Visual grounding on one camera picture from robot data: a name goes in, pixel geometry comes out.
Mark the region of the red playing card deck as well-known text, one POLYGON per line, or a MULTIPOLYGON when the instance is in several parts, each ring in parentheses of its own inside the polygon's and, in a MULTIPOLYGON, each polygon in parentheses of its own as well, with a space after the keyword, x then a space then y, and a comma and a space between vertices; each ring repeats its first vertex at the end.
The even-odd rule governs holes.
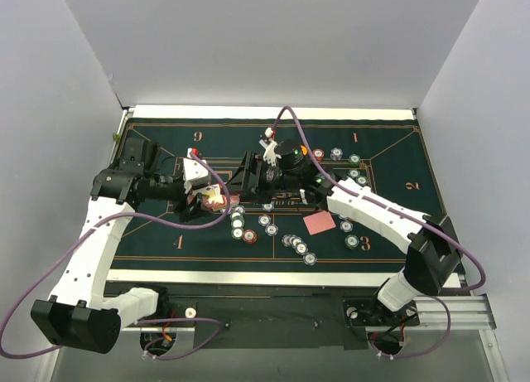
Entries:
POLYGON ((223 212, 227 207, 228 199, 230 199, 230 210, 239 205, 239 195, 226 196, 222 186, 214 184, 192 191, 187 196, 187 204, 197 206, 200 210, 223 212))

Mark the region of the red poker chip stack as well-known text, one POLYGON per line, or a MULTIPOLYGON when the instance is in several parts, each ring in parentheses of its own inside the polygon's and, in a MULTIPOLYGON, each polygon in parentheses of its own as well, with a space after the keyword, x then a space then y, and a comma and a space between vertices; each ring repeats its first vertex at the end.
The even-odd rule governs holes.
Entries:
POLYGON ((245 230, 243 232, 243 241, 247 244, 253 244, 257 241, 258 236, 254 230, 245 230))

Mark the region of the red-backed playing card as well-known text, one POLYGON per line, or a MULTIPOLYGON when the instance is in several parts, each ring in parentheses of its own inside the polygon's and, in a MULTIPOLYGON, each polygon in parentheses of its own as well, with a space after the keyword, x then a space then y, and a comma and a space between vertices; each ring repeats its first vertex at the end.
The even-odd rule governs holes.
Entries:
POLYGON ((309 235, 318 235, 336 227, 332 214, 324 210, 304 216, 303 222, 309 235))

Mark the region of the blue chip stack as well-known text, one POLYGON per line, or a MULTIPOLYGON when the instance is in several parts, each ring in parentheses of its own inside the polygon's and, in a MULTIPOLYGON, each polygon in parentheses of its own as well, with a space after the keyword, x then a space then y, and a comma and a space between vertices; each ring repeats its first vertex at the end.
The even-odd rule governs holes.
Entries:
POLYGON ((340 161, 343 157, 343 150, 341 148, 338 148, 338 147, 333 147, 331 150, 330 150, 330 159, 332 161, 340 161))

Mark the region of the green poker chip stack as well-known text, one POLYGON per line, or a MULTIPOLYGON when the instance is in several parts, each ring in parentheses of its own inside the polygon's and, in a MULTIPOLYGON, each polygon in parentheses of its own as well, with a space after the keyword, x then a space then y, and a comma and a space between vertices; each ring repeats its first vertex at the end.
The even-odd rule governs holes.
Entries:
POLYGON ((355 249, 359 245, 359 238, 356 235, 347 235, 344 239, 344 245, 348 249, 355 249))

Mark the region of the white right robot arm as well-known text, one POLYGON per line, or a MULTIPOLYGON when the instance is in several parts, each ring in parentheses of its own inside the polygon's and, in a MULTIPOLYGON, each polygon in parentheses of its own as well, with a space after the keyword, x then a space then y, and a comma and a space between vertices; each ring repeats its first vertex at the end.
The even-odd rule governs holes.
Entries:
POLYGON ((369 304, 375 321, 388 323, 415 297, 440 293, 461 260, 441 220, 401 207, 351 177, 323 168, 314 154, 292 140, 269 141, 264 147, 264 154, 246 152, 228 182, 241 200, 265 204, 282 193, 297 194, 303 203, 343 215, 405 254, 403 268, 383 283, 369 304))

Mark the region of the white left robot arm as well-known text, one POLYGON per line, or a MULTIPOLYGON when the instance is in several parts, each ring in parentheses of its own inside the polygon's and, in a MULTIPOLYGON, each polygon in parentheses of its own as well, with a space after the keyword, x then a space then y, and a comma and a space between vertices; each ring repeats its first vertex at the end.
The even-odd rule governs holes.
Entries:
POLYGON ((56 346, 108 353, 119 332, 135 322, 166 322, 171 309, 167 290, 156 285, 133 287, 106 298, 108 271, 123 233, 146 200, 173 202, 190 211, 188 196, 208 185, 210 171, 191 148, 176 175, 158 172, 161 146, 140 138, 126 140, 123 152, 93 180, 79 243, 59 282, 46 300, 34 301, 31 319, 56 346))

